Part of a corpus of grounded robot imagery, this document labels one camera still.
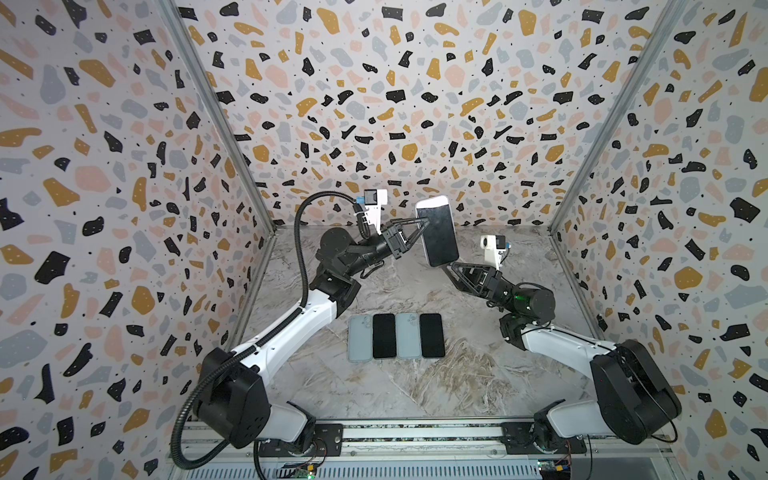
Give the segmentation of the light green phone case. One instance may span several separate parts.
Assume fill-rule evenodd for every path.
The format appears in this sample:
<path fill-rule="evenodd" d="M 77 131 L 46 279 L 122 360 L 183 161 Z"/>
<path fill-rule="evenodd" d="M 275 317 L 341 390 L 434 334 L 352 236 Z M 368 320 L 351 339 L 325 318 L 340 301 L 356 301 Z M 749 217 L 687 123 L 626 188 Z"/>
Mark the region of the light green phone case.
<path fill-rule="evenodd" d="M 395 315 L 396 352 L 400 359 L 415 359 L 422 355 L 419 315 Z"/>
<path fill-rule="evenodd" d="M 373 358 L 373 316 L 356 315 L 348 322 L 348 360 L 368 362 Z"/>

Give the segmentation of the black phone blue back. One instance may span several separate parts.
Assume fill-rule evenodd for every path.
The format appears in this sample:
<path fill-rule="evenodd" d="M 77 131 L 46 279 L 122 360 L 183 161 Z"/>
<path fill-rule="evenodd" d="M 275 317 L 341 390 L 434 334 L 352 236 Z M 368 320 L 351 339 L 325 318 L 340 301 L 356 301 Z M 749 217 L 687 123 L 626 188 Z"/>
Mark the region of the black phone blue back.
<path fill-rule="evenodd" d="M 373 320 L 373 358 L 388 359 L 397 356 L 396 317 L 394 314 L 375 314 Z"/>

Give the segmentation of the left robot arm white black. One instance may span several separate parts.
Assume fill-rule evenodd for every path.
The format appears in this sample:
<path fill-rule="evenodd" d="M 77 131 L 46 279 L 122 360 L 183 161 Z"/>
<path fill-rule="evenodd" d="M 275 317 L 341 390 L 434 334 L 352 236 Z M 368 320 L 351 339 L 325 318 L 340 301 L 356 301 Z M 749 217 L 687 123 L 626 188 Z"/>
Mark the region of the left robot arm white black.
<path fill-rule="evenodd" d="M 280 442 L 297 454 L 307 452 L 314 440 L 315 417 L 293 403 L 271 403 L 267 386 L 300 347 L 347 310 L 360 290 L 360 279 L 387 258 L 407 253 L 428 226 L 425 218 L 394 220 L 360 241 L 341 227 L 327 230 L 316 252 L 315 277 L 300 272 L 303 291 L 293 309 L 233 350 L 215 348 L 204 358 L 200 379 L 174 422 L 170 457 L 175 466 L 197 469 L 228 446 L 240 449 L 261 441 Z M 191 415 L 222 438 L 197 459 L 182 451 L 182 433 Z"/>

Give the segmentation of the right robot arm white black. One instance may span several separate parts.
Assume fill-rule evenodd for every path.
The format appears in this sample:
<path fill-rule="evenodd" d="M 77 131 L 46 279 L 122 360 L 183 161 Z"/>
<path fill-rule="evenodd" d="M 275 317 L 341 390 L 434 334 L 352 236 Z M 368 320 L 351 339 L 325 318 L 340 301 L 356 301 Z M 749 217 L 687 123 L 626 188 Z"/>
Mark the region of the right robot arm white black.
<path fill-rule="evenodd" d="M 502 316 L 510 345 L 565 365 L 592 382 L 595 399 L 556 400 L 535 413 L 530 441 L 544 453 L 574 437 L 613 436 L 639 445 L 657 439 L 682 405 L 647 348 L 636 340 L 613 343 L 557 327 L 552 290 L 531 282 L 514 284 L 498 269 L 454 262 L 444 273 L 462 293 L 480 298 Z"/>

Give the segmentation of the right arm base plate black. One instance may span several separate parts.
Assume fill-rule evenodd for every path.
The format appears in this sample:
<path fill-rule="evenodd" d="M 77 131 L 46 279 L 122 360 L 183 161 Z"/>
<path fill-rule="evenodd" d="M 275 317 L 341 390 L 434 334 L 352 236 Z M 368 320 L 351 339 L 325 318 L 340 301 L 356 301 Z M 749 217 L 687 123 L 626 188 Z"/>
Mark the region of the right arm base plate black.
<path fill-rule="evenodd" d="M 501 424 L 500 441 L 508 455 L 566 455 L 586 454 L 586 443 L 572 437 L 558 437 L 544 427 L 543 422 L 512 421 Z"/>

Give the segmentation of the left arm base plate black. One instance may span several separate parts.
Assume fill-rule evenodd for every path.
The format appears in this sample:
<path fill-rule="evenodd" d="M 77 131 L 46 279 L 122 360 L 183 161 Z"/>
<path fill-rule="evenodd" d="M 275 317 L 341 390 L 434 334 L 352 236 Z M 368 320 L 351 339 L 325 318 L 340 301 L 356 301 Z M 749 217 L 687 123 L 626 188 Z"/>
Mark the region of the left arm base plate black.
<path fill-rule="evenodd" d="M 258 453 L 265 458 L 339 457 L 343 438 L 342 423 L 320 422 L 303 432 L 294 442 L 262 441 Z"/>

